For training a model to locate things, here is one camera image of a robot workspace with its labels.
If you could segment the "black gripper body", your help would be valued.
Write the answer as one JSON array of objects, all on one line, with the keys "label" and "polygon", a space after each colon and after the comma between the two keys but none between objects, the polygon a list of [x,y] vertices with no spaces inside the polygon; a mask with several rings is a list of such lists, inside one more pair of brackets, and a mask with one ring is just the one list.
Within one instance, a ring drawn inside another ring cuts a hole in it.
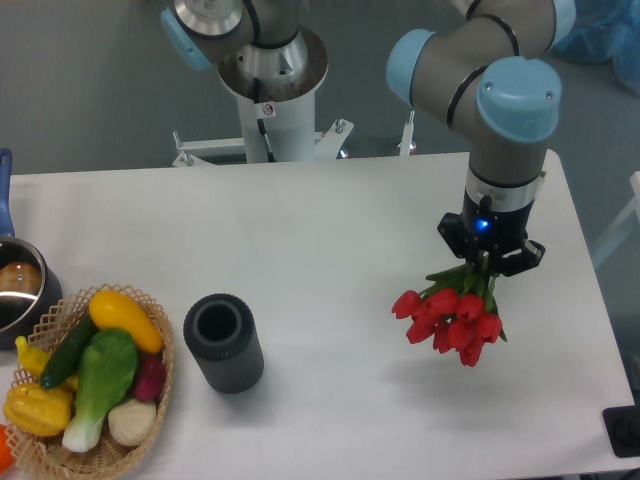
[{"label": "black gripper body", "polygon": [[461,217],[466,229],[475,237],[475,263],[484,257],[497,263],[501,253],[518,248],[529,239],[527,224],[535,195],[515,194],[518,188],[501,189],[489,186],[466,189]]}]

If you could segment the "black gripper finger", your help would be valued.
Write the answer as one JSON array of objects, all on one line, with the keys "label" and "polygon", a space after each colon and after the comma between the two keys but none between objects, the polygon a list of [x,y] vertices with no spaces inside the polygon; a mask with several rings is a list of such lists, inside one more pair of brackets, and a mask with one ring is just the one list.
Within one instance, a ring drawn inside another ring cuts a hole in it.
[{"label": "black gripper finger", "polygon": [[456,258],[475,263],[475,237],[466,229],[460,214],[445,213],[437,230]]},{"label": "black gripper finger", "polygon": [[512,277],[539,266],[546,248],[533,240],[525,239],[512,252],[501,253],[493,269],[495,275]]}]

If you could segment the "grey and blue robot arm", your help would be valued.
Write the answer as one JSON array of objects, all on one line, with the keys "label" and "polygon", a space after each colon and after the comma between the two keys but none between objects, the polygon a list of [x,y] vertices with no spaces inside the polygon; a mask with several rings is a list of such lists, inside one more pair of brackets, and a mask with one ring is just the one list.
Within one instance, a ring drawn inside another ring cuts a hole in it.
[{"label": "grey and blue robot arm", "polygon": [[[561,81],[540,60],[571,30],[571,1],[474,1],[440,36],[415,29],[386,63],[389,89],[471,145],[463,207],[438,229],[452,253],[493,275],[539,265],[545,249],[527,222],[559,116]],[[321,156],[315,93],[328,59],[295,1],[173,1],[161,13],[193,69],[215,67],[235,96],[251,163]]]}]

